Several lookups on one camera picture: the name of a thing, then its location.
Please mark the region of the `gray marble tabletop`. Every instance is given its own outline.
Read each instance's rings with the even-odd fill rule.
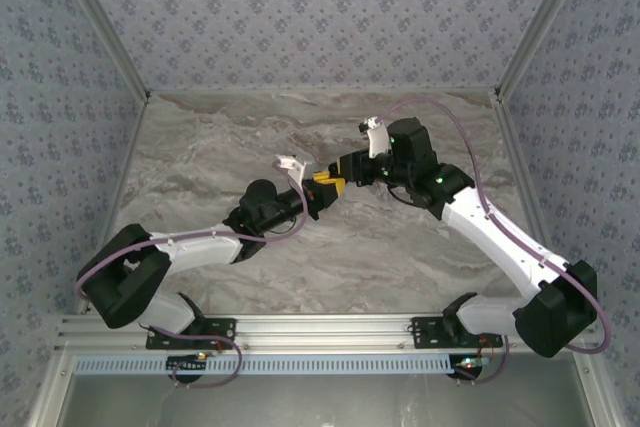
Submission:
[[[322,166],[366,143],[365,117],[421,95],[374,93],[175,94],[147,108],[117,228],[206,228],[224,219],[249,182],[286,181],[271,168],[277,154]],[[459,116],[479,154],[491,200],[526,227],[489,95],[434,94]],[[451,121],[429,105],[410,105],[391,120],[416,116],[443,162],[472,173]],[[440,311],[459,295],[503,295],[514,288],[474,245],[427,211],[405,206],[383,186],[348,185],[333,206],[293,238],[252,259],[210,265],[167,278],[205,313],[357,313]]]

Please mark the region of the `purple cable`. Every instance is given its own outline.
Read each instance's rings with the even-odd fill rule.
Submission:
[[[287,179],[289,178],[287,171],[279,167],[277,163],[274,163],[273,167],[282,175],[286,176]],[[302,229],[305,222],[307,221],[307,217],[309,216],[309,206],[307,205],[307,199],[305,198],[302,188],[299,185],[297,185],[295,182],[291,183],[291,187],[298,193],[298,195],[300,196],[300,200],[302,201],[302,218],[298,223],[298,225],[295,228],[291,229],[290,232],[287,232],[286,234],[280,235],[278,237],[270,237],[267,239],[264,237],[254,237],[251,235],[238,234],[237,232],[216,232],[215,237],[228,237],[228,238],[234,238],[234,239],[252,240],[254,242],[265,242],[265,243],[279,242],[281,240],[285,240],[285,239],[288,239],[289,237],[292,237],[300,229]],[[102,269],[104,269],[107,265],[109,265],[114,260],[117,260],[123,255],[127,255],[130,252],[144,249],[145,247],[149,247],[151,245],[166,244],[170,240],[173,240],[174,242],[179,242],[182,240],[201,239],[204,237],[211,237],[211,236],[212,236],[211,230],[202,230],[199,232],[187,232],[184,234],[176,234],[171,237],[145,240],[144,242],[139,242],[137,244],[130,245],[129,247],[125,247],[124,249],[121,249],[111,254],[109,257],[107,257],[101,262],[98,262],[91,269],[89,269],[82,277],[78,279],[78,282],[76,282],[76,285],[74,287],[74,292],[78,297],[84,300],[88,300],[87,297],[82,292],[82,286],[87,282],[87,280],[93,277],[97,272],[100,272]]]
[[[569,282],[573,287],[575,287],[575,289],[578,292],[580,292],[580,294],[582,294],[587,299],[587,301],[589,301],[591,306],[598,313],[598,316],[600,317],[600,321],[602,322],[602,327],[604,330],[604,338],[602,339],[602,343],[599,346],[594,347],[592,349],[587,349],[584,347],[578,347],[576,345],[569,344],[566,346],[567,349],[572,350],[574,352],[578,352],[580,354],[599,354],[601,352],[604,352],[607,349],[607,347],[609,347],[609,344],[611,343],[611,324],[609,322],[609,318],[607,317],[606,312],[604,311],[602,306],[598,303],[596,298],[593,295],[591,295],[591,293],[587,289],[585,289],[577,280],[575,280],[573,277],[567,274],[562,268],[558,267],[552,262],[549,262],[549,260],[545,259],[542,254],[536,252],[534,249],[532,249],[527,244],[525,244],[515,234],[513,234],[504,224],[502,224],[502,222],[500,222],[500,220],[493,213],[491,213],[487,196],[484,191],[482,178],[480,176],[480,167],[478,166],[475,150],[471,144],[471,140],[469,139],[469,136],[467,135],[466,130],[464,130],[464,127],[462,126],[458,118],[453,114],[453,112],[451,112],[451,110],[447,106],[441,104],[435,99],[431,99],[429,97],[416,97],[413,99],[407,99],[407,100],[398,102],[397,104],[389,108],[389,110],[387,110],[384,114],[378,116],[376,118],[376,122],[380,122],[381,120],[384,120],[389,115],[391,115],[391,113],[398,110],[400,107],[403,107],[407,104],[416,103],[416,102],[425,102],[428,104],[435,105],[440,110],[442,110],[455,124],[456,128],[458,129],[458,132],[460,133],[460,136],[462,137],[462,140],[464,141],[467,147],[469,156],[471,157],[471,164],[473,165],[473,172],[476,178],[476,189],[478,191],[478,197],[480,198],[480,203],[482,204],[482,209],[487,214],[487,217],[491,219],[491,222],[493,222],[493,224],[500,230],[500,232],[502,232],[509,240],[511,240],[511,242],[516,244],[518,247],[520,247],[527,254],[529,254],[534,259],[536,259],[538,262],[542,262],[542,265],[550,268],[560,277],[562,277],[567,282]]]
[[[240,374],[240,369],[242,368],[242,350],[240,349],[240,346],[238,346],[238,344],[236,344],[233,340],[227,339],[226,337],[221,337],[219,335],[174,334],[169,330],[161,329],[159,327],[154,327],[154,330],[157,332],[160,332],[163,335],[166,335],[167,337],[172,337],[174,339],[210,340],[212,342],[222,342],[223,344],[230,345],[233,348],[233,350],[235,350],[238,353],[238,361],[236,363],[236,368],[233,370],[233,372],[229,374],[227,377],[225,377],[224,379],[219,380],[218,382],[209,382],[207,384],[184,384],[180,382],[177,379],[178,370],[180,370],[180,367],[182,367],[182,365],[185,364],[186,362],[179,362],[178,365],[174,367],[173,372],[171,373],[171,378],[175,382],[176,387],[183,387],[185,389],[211,389],[215,387],[222,387],[223,385],[227,385],[228,383],[233,382],[236,379],[236,377],[238,377],[238,375]]]
[[[456,368],[454,368],[453,370],[455,370],[460,375],[464,375],[465,377],[467,377],[474,384],[482,385],[482,384],[486,384],[487,382],[491,382],[496,377],[499,377],[500,374],[502,374],[502,372],[504,372],[504,369],[507,368],[507,364],[508,363],[509,363],[509,337],[505,335],[504,336],[504,354],[502,356],[502,361],[500,362],[500,365],[498,366],[496,371],[493,374],[491,374],[489,377],[487,377],[485,379],[478,380],[472,374],[470,374],[469,372],[465,372],[464,369],[456,369]]]

